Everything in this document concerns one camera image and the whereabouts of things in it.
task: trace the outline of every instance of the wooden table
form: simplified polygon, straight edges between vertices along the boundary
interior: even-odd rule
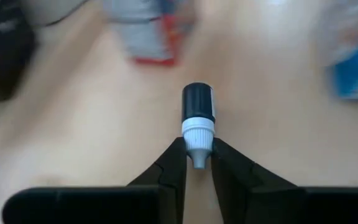
[[[323,0],[200,2],[179,66],[136,66],[91,2],[60,24],[0,118],[0,208],[38,185],[125,185],[180,136],[181,90],[215,89],[216,135],[298,185],[358,186],[358,103],[316,53]],[[188,163],[185,223],[222,223],[211,171]]]

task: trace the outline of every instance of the black object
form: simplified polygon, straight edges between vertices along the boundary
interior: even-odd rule
[[[182,223],[186,151],[182,138],[127,187],[36,188],[12,196],[5,224]]]
[[[188,118],[200,117],[215,123],[213,91],[205,83],[192,83],[183,89],[181,108],[182,122]]]
[[[214,139],[212,172],[225,224],[358,223],[358,188],[297,187]],[[183,138],[127,187],[30,189],[6,203],[5,224],[183,222]]]
[[[16,90],[35,45],[18,0],[0,0],[0,100]]]

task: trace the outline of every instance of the table surface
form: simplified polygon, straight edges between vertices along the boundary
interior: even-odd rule
[[[134,65],[103,26],[73,72],[43,97],[25,85],[0,119],[0,207],[30,186],[127,184],[181,135],[198,81],[215,90],[216,136],[247,157],[297,185],[358,186],[358,102],[332,93],[315,51],[324,2],[201,1],[174,68]],[[185,223],[222,223],[210,167],[188,163],[185,204]]]

